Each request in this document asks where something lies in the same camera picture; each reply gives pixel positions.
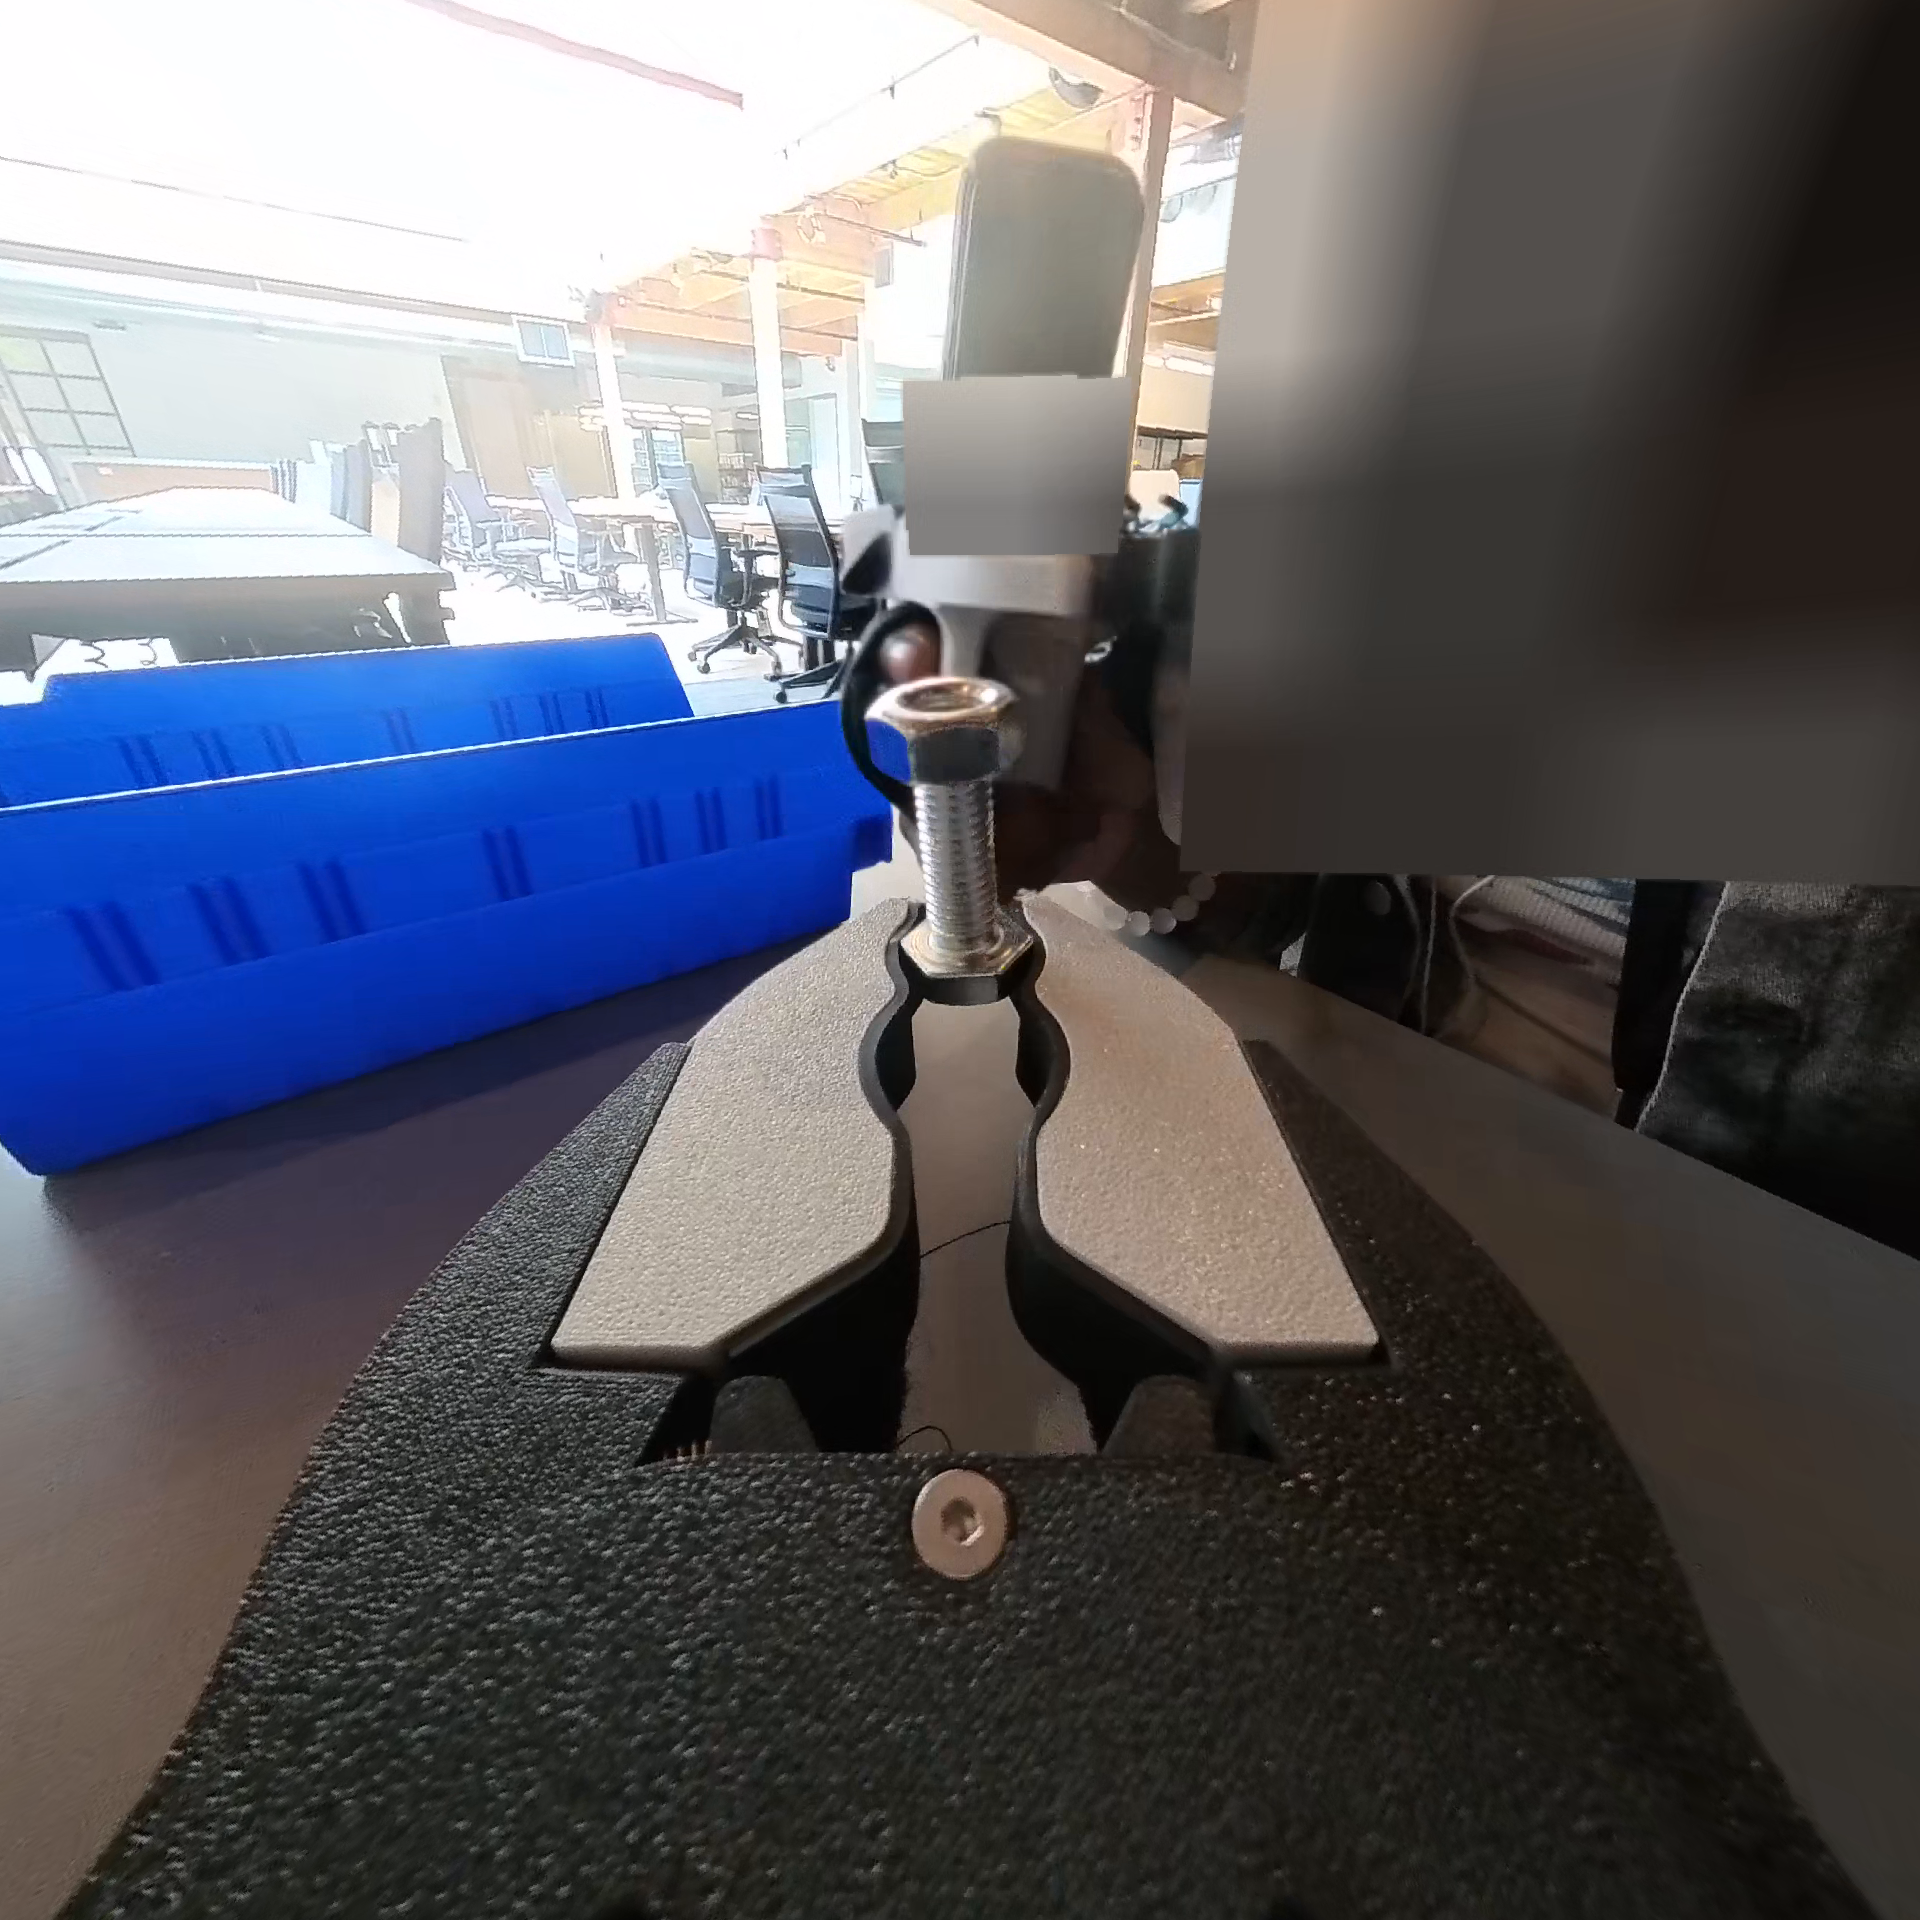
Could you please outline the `wooden top office desk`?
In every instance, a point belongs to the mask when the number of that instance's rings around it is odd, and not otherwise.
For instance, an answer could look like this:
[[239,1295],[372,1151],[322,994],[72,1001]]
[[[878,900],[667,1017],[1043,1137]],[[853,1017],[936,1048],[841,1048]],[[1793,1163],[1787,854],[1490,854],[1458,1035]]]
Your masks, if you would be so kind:
[[64,642],[167,642],[183,661],[444,646],[452,575],[277,491],[167,489],[3,531],[3,668]]

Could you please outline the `person's grey denim jacket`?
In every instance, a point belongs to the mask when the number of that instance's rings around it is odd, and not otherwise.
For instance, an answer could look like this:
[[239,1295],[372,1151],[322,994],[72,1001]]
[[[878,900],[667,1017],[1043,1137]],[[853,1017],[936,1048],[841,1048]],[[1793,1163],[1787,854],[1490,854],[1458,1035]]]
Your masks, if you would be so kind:
[[1619,1119],[1918,1252],[1918,888],[1638,879]]

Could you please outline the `blue plastic bin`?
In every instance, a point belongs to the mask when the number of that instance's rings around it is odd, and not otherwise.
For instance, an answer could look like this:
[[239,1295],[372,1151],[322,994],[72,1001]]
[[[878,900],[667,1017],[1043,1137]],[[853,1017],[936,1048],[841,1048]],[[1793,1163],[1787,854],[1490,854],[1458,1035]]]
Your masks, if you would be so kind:
[[40,1176],[819,933],[895,841],[838,707],[638,633],[69,674],[3,759]]

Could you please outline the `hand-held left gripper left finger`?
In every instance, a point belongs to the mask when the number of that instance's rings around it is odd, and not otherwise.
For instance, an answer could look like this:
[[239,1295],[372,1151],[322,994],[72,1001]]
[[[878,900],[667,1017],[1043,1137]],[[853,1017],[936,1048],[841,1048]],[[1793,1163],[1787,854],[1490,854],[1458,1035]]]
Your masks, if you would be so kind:
[[882,900],[802,947],[689,1044],[552,1333],[561,1361],[723,1370],[915,1261],[915,1180],[885,1044],[911,1024]]

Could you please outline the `black mesh office chair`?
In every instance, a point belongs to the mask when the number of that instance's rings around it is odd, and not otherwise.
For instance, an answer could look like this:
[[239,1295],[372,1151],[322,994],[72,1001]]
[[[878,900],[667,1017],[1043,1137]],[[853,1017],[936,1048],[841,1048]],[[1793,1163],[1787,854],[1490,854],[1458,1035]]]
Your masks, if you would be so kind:
[[708,674],[717,655],[739,651],[771,660],[774,677],[780,672],[780,638],[769,613],[774,578],[762,569],[750,541],[731,539],[719,527],[694,482],[667,483],[665,498],[683,541],[687,596],[728,615],[727,630],[694,643],[687,661]]
[[809,466],[762,467],[758,504],[778,554],[773,601],[782,630],[802,643],[800,666],[771,679],[774,703],[784,706],[795,692],[836,693],[878,603],[844,585],[841,548]]

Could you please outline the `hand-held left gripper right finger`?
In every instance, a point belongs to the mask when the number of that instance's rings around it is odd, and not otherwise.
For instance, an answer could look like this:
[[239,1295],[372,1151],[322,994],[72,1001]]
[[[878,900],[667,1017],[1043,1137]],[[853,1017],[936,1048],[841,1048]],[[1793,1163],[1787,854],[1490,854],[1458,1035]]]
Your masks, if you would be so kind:
[[1063,1374],[1370,1361],[1380,1331],[1229,1024],[1078,912],[1022,916],[1009,1268],[1031,1344]]

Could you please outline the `steel hex bolt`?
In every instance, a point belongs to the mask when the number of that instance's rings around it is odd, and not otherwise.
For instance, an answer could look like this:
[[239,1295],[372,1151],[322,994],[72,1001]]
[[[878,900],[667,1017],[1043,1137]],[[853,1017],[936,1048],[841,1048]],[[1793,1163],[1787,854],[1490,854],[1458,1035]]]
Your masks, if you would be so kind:
[[1009,997],[1037,935],[1025,913],[999,898],[993,779],[912,783],[922,916],[901,938],[921,994],[948,1005]]

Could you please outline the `person's right hand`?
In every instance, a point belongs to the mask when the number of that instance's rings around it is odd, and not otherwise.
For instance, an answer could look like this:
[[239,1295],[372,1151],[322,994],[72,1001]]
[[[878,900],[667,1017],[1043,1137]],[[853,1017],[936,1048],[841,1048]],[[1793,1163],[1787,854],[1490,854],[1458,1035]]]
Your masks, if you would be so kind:
[[1116,698],[1111,660],[1091,661],[1101,648],[1087,621],[1020,613],[993,619],[971,661],[942,657],[922,621],[881,646],[885,683],[964,674],[1017,695],[1020,758],[993,785],[1003,902],[1091,882],[1126,908],[1153,908],[1183,888],[1140,702]]

